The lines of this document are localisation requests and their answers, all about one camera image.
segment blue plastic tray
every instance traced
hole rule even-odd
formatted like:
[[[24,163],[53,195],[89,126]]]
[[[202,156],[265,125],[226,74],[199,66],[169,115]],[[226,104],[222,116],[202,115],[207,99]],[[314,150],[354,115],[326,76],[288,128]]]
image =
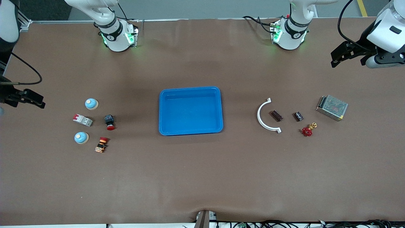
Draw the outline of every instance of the blue plastic tray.
[[[221,92],[217,87],[165,89],[160,93],[162,135],[218,133],[223,127]]]

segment white curved handle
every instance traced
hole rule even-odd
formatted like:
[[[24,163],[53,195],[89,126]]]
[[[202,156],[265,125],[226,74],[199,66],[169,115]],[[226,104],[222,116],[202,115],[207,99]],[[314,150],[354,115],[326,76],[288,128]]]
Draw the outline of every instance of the white curved handle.
[[[266,102],[264,102],[262,105],[260,105],[259,110],[257,110],[257,120],[259,121],[260,125],[263,126],[265,129],[269,130],[269,131],[277,131],[277,133],[281,133],[281,128],[279,127],[269,127],[267,126],[263,121],[262,118],[260,117],[260,110],[262,109],[263,106],[265,106],[266,104],[271,103],[271,99],[268,98]]]

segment brown table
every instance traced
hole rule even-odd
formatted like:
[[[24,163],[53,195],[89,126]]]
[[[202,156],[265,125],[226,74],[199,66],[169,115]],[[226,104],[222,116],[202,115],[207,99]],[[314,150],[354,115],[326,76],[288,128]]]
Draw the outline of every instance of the brown table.
[[[344,19],[342,29],[355,39],[372,21]],[[29,88],[47,104],[3,105],[0,224],[189,222],[203,209],[235,221],[405,220],[404,69],[360,59],[332,69],[336,24],[315,19],[306,42],[283,51],[244,20],[147,22],[138,48],[123,53],[105,48],[92,24],[31,25],[15,53],[42,73]],[[6,77],[36,80],[15,58]],[[223,131],[161,136],[160,91],[194,86],[221,89]],[[344,121],[315,111],[328,94],[349,103]],[[256,120],[268,97],[262,117],[281,134]],[[74,123],[75,113],[93,126]],[[312,122],[314,135],[302,136]],[[78,131],[88,143],[74,142]],[[94,152],[100,136],[111,139],[104,154]]]

